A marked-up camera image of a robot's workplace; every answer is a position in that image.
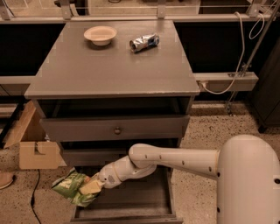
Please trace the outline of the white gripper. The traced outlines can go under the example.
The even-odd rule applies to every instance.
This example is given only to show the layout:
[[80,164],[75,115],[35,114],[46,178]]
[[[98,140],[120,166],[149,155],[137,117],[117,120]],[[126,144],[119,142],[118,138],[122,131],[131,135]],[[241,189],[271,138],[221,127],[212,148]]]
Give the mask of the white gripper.
[[83,185],[79,191],[81,194],[95,194],[102,190],[102,187],[111,189],[121,184],[121,180],[116,175],[113,164],[107,164],[99,172],[99,180],[91,180]]

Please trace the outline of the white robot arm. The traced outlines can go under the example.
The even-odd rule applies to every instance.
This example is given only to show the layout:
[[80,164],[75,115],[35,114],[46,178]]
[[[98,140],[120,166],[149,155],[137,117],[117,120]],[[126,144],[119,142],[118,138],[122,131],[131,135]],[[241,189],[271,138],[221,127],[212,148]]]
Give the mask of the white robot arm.
[[217,180],[217,224],[279,224],[280,163],[272,147],[251,135],[234,136],[218,150],[162,148],[137,143],[80,188],[83,194],[140,179],[159,166]]

